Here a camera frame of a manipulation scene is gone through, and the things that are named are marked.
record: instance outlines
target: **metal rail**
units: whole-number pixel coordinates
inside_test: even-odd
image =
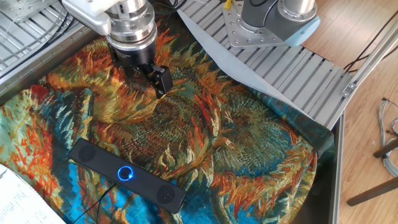
[[[210,54],[210,57],[238,58],[315,121],[333,128],[349,101],[341,92],[350,74],[301,46],[234,49],[227,36],[223,4],[215,0],[205,3],[188,0],[181,10],[231,53]]]
[[[352,81],[348,83],[344,91],[341,93],[344,97],[351,98],[356,89],[363,82],[363,80],[373,71],[383,57],[390,51],[390,49],[398,41],[398,21],[392,25],[387,31],[387,34],[376,45],[372,53],[365,60],[361,68],[352,77]]]

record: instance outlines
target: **black cable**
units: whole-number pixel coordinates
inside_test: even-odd
[[[98,214],[100,214],[101,202],[102,202],[102,198],[99,200],[99,204],[98,204],[98,208],[97,208],[97,217],[95,219],[96,224],[98,223]]]
[[[377,38],[377,37],[381,34],[381,32],[384,30],[384,28],[386,28],[386,26],[391,22],[391,20],[392,20],[397,14],[398,14],[398,10],[397,10],[396,13],[394,13],[394,15],[392,15],[391,18],[383,25],[383,27],[379,30],[379,32],[376,34],[376,36],[374,36],[373,40],[370,41],[370,43],[365,47],[365,49],[361,52],[361,54],[360,54],[353,62],[351,62],[351,63],[349,63],[349,64],[347,64],[347,65],[345,66],[344,69],[346,69],[346,68],[348,67],[348,68],[346,69],[346,72],[349,72],[349,70],[353,67],[353,65],[354,65],[356,62],[358,62],[358,61],[360,61],[360,60],[363,60],[363,59],[365,59],[366,57],[369,56],[369,55],[367,55],[367,56],[361,58],[361,56],[362,56],[362,55],[366,52],[366,50],[373,44],[373,42],[376,40],[376,38]]]
[[[188,0],[183,0],[183,1],[181,2],[180,5],[178,5],[177,7],[175,7],[173,10],[171,10],[171,11],[169,11],[169,12],[155,12],[155,14],[158,14],[158,15],[169,15],[169,14],[171,14],[171,13],[175,13],[175,12],[177,12],[185,3],[187,3],[187,1],[188,1]]]
[[[390,54],[394,53],[394,51],[396,51],[397,49],[398,49],[398,45],[396,47],[394,47],[390,52],[388,52],[381,60],[386,59],[388,56],[390,56]],[[369,57],[369,55],[361,57],[360,59],[358,59],[358,61],[366,59],[367,57]],[[356,71],[358,71],[358,69],[351,70],[348,72],[356,72]]]
[[[158,5],[160,5],[160,6],[164,6],[164,7],[171,8],[171,9],[174,9],[174,8],[175,8],[175,6],[168,6],[168,5],[166,5],[166,4],[162,4],[162,3],[159,3],[159,2],[151,2],[151,4],[158,4]]]
[[[68,20],[68,16],[69,16],[69,12],[67,12],[67,15],[65,16],[64,20],[62,21],[61,25],[58,27],[57,31],[55,31],[54,35],[59,32],[63,25],[65,25],[66,21]],[[68,27],[58,36],[56,36],[56,38],[52,39],[51,41],[46,42],[43,46],[41,46],[41,48],[39,48],[38,50],[36,50],[34,52],[34,54],[32,54],[31,56],[27,57],[25,60],[21,61],[18,65],[16,65],[12,70],[8,71],[8,73],[12,72],[15,68],[19,67],[20,65],[22,65],[23,63],[25,63],[26,61],[28,61],[29,59],[31,59],[32,57],[36,56],[39,52],[41,52],[43,49],[45,49],[46,47],[48,47],[50,44],[54,43],[54,41],[58,40],[59,38],[61,38],[61,36],[65,35],[66,32],[69,30],[69,28],[72,26],[73,21],[75,20],[75,18],[73,18]]]
[[[97,202],[94,203],[94,205],[92,205],[90,208],[88,208],[85,212],[83,212],[83,214],[81,214],[75,221],[73,221],[72,224],[76,223],[77,220],[79,220],[79,218],[81,218],[83,215],[85,215],[88,211],[90,211],[90,209],[92,209],[98,202],[102,201],[102,198],[104,198],[111,190],[112,188],[116,186],[116,184],[113,184],[110,188],[108,188],[101,196],[101,198],[99,198],[99,200]]]
[[[175,0],[172,7],[175,8],[175,6],[176,6],[177,4],[178,4],[178,0]],[[166,24],[166,22],[168,21],[168,19],[170,19],[171,15],[172,15],[172,14],[169,14],[169,15],[167,16],[167,18],[159,25],[159,27],[157,28],[158,30],[159,30],[162,26],[164,26],[164,24]]]
[[[252,0],[250,0],[249,2],[250,2],[250,5],[251,5],[251,6],[253,6],[253,7],[258,7],[258,6],[262,6],[264,3],[266,3],[267,0],[263,0],[263,2],[260,2],[260,3],[258,3],[258,4],[253,4],[253,1],[252,1]]]

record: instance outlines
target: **metal cable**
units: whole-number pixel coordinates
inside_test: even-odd
[[[365,47],[365,49],[361,52],[361,54],[351,63],[349,63],[348,65],[346,65],[344,67],[345,73],[349,72],[349,70],[354,66],[354,64],[362,59],[365,59],[366,57],[361,58],[361,56],[363,54],[365,54],[366,50],[373,44],[373,42],[377,39],[377,37],[381,34],[381,32],[384,30],[384,28],[386,28],[386,26],[391,22],[391,20],[393,20],[393,18],[395,18],[395,16],[398,15],[398,10],[396,11],[396,13],[394,13],[394,15],[392,15],[390,17],[390,19],[383,25],[383,27],[379,30],[379,32],[373,37],[373,39],[370,41],[370,43],[368,43],[368,45]]]
[[[389,144],[391,141],[395,140],[395,138],[392,138],[386,142],[386,137],[384,135],[384,124],[383,124],[383,117],[384,117],[384,112],[386,110],[386,106],[388,104],[388,100],[383,100],[379,106],[379,125],[380,125],[380,142],[381,142],[381,147],[386,146]],[[390,159],[390,153],[392,151],[388,152],[384,158],[383,158],[383,164],[384,167],[388,170],[388,172],[393,175],[394,177],[398,177],[398,167],[391,161]]]
[[[30,50],[30,51],[32,52],[31,54],[36,54],[36,53],[38,52],[39,49],[41,49],[47,42],[49,42],[50,40],[52,40],[52,39],[55,37],[55,34],[58,32],[58,29],[59,29],[59,28],[55,31],[54,34],[51,35],[51,37],[47,37],[47,35],[51,34],[51,32],[54,30],[54,28],[57,27],[58,22],[61,21],[61,18],[63,17],[63,13],[64,13],[64,12],[67,13],[66,9],[63,8],[63,9],[61,10],[61,12],[60,12],[60,14],[59,14],[57,20],[52,24],[52,26],[50,27],[50,29],[48,29],[48,30],[47,30],[44,34],[42,34],[40,37],[36,38],[36,40],[35,40],[34,42],[32,42],[31,44],[29,44],[29,45],[28,45],[27,47],[25,47],[25,48],[19,49],[17,52],[14,52],[13,54],[9,55],[9,56],[6,57],[6,58],[0,58],[0,63],[1,63],[1,62],[5,62],[6,60],[9,60],[10,58],[14,57],[16,54],[19,54],[19,53],[23,52],[23,51],[26,50],[28,47],[30,47],[30,46],[32,46],[32,45],[34,45],[35,43],[38,42],[38,43],[40,43],[40,45],[37,46],[36,48]]]

